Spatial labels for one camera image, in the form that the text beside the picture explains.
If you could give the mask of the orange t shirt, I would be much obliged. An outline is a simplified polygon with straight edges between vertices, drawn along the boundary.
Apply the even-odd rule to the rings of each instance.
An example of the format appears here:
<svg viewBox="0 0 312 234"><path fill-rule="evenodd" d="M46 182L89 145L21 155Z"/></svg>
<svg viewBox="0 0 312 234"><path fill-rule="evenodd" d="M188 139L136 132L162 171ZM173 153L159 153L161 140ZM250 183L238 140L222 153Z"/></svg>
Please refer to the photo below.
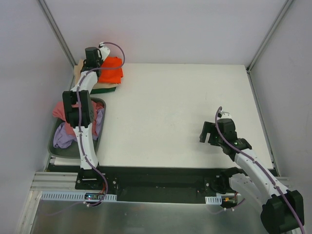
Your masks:
<svg viewBox="0 0 312 234"><path fill-rule="evenodd" d="M103 62L101 68L100 77L98 79L99 83L108 84L121 84L121 79L123 78L122 68L115 69L122 64L122 59L118 57L108 57Z"/></svg>

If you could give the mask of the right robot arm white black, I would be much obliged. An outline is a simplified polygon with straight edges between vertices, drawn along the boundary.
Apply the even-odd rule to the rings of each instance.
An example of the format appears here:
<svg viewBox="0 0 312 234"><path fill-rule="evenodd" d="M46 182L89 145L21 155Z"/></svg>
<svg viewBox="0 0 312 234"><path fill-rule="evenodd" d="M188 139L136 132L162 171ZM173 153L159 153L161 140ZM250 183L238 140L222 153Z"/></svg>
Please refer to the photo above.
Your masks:
<svg viewBox="0 0 312 234"><path fill-rule="evenodd" d="M232 190L239 193L258 210L262 225L270 234L305 232L303 196L297 190L291 191L265 168L249 142L237 137L231 118L204 122L199 141L221 147L237 164L221 171L211 183L212 190L220 194Z"/></svg>

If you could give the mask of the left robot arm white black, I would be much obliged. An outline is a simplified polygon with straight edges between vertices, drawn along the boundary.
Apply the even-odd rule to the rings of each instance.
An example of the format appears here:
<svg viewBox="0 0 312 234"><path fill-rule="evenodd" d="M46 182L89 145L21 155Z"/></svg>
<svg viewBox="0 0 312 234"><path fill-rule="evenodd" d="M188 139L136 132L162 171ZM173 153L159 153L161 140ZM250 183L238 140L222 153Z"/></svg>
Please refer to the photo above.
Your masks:
<svg viewBox="0 0 312 234"><path fill-rule="evenodd" d="M110 49L104 43L99 47L85 49L86 59L77 84L62 94L65 120L73 128L80 154L80 171L76 189L107 189L107 181L98 169L98 159L94 149L92 126L96 119L90 92L98 82L101 66L109 56Z"/></svg>

